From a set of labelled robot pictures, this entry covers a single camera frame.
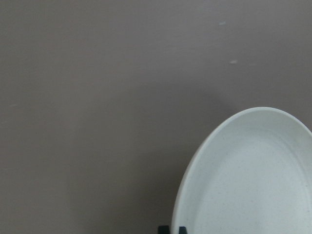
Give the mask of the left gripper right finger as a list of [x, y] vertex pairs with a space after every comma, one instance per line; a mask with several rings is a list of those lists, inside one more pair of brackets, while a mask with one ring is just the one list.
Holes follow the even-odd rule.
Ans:
[[185, 226], [180, 226], [178, 229], [178, 234], [188, 234], [187, 228]]

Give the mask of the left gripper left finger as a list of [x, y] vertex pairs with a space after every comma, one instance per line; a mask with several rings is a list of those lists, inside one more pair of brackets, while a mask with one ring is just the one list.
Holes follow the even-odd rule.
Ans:
[[170, 234], [170, 227], [168, 225], [158, 226], [158, 234]]

